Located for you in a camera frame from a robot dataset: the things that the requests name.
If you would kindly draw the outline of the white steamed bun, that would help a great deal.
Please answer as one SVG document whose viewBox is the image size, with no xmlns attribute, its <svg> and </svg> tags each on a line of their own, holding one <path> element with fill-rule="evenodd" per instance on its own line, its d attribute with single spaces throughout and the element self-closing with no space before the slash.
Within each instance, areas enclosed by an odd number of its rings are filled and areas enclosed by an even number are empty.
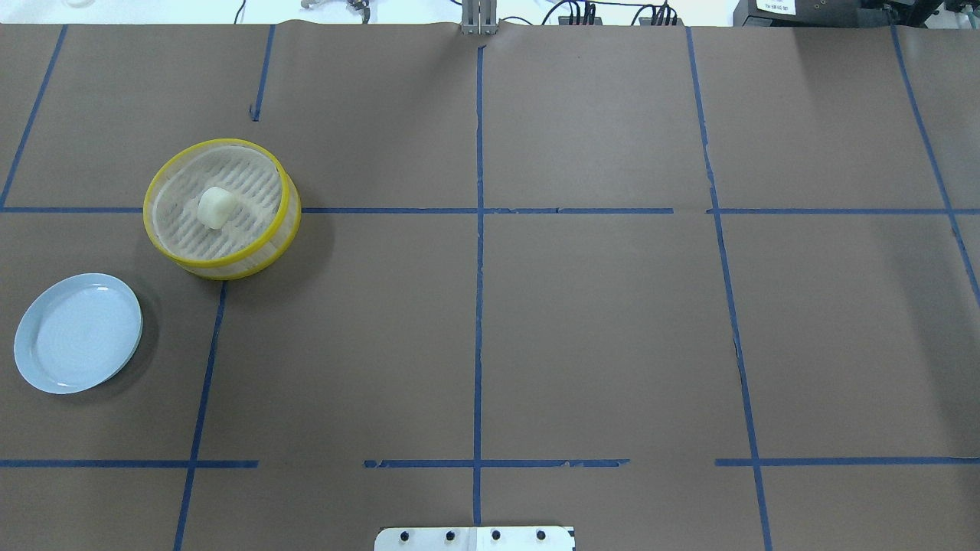
<svg viewBox="0 0 980 551">
<path fill-rule="evenodd" d="M 209 230 L 220 230 L 237 209 L 235 196 L 221 186 L 211 186 L 201 195 L 197 220 Z"/>
</svg>

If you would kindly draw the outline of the yellow round steamer basket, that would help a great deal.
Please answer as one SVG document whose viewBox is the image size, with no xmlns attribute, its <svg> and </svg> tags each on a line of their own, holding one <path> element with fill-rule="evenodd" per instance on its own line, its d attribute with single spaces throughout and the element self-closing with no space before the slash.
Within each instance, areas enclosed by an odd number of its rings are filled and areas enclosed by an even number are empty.
<svg viewBox="0 0 980 551">
<path fill-rule="evenodd" d="M 220 186 L 237 199 L 220 230 L 197 220 L 201 195 Z M 145 192 L 142 220 L 154 247 L 186 272 L 211 280 L 246 278 L 275 262 L 298 233 L 297 187 L 266 148 L 213 139 L 168 160 Z"/>
</svg>

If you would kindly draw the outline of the black box on table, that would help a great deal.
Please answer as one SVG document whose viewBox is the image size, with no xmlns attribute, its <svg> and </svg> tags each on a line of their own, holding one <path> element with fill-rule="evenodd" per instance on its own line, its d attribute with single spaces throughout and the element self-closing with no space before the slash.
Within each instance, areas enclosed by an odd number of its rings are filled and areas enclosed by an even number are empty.
<svg viewBox="0 0 980 551">
<path fill-rule="evenodd" d="M 864 1 L 739 1 L 733 27 L 879 28 L 892 24 L 881 5 Z"/>
</svg>

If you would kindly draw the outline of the light blue plate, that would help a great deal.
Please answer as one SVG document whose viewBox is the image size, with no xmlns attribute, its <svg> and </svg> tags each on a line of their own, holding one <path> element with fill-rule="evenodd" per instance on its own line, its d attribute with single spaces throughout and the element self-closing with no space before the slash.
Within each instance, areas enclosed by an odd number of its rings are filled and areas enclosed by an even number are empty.
<svg viewBox="0 0 980 551">
<path fill-rule="evenodd" d="M 136 355 L 143 313 L 129 285 L 108 273 L 80 273 L 35 298 L 15 329 L 22 379 L 64 395 L 112 379 Z"/>
</svg>

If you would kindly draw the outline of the aluminium frame post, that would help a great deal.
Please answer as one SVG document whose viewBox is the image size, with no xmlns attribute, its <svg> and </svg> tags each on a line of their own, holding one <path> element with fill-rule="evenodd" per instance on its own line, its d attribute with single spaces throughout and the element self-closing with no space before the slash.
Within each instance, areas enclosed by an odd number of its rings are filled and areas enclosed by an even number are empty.
<svg viewBox="0 0 980 551">
<path fill-rule="evenodd" d="M 461 32 L 463 35 L 493 35 L 499 31 L 496 0 L 461 0 Z"/>
</svg>

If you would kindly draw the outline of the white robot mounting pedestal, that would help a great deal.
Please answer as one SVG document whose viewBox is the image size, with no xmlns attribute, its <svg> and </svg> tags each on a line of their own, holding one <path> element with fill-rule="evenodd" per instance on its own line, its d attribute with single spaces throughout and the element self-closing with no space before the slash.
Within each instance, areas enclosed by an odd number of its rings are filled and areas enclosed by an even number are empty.
<svg viewBox="0 0 980 551">
<path fill-rule="evenodd" d="M 374 550 L 575 550 L 574 529 L 561 526 L 389 527 Z"/>
</svg>

